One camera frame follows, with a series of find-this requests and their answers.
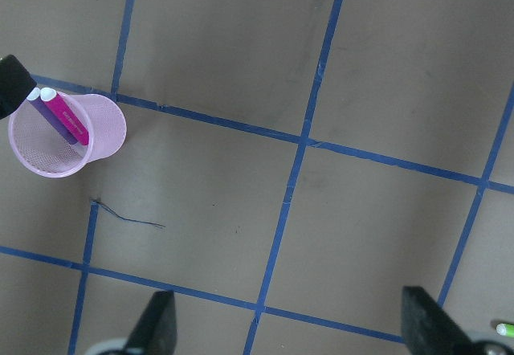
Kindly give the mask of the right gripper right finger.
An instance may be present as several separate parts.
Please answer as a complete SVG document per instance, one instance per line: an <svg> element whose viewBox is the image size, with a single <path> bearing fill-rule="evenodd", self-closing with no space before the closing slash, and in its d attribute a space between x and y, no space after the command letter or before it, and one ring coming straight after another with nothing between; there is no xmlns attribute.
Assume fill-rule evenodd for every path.
<svg viewBox="0 0 514 355"><path fill-rule="evenodd" d="M401 337L411 354L512 354L497 341L473 341L420 286L402 288Z"/></svg>

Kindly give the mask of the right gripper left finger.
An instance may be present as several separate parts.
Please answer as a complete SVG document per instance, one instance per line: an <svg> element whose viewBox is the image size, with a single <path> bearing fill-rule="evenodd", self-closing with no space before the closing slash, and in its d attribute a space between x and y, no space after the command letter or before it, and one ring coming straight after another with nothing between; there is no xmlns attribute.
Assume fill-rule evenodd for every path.
<svg viewBox="0 0 514 355"><path fill-rule="evenodd" d="M127 338L102 341L90 354L174 354L177 315L173 291L154 292Z"/></svg>

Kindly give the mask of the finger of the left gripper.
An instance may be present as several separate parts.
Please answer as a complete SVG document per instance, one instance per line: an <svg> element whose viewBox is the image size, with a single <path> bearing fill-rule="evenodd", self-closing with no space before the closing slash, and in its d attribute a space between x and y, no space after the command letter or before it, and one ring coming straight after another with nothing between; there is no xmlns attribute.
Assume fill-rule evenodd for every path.
<svg viewBox="0 0 514 355"><path fill-rule="evenodd" d="M14 55L1 58L1 119L13 114L36 87L36 81Z"/></svg>

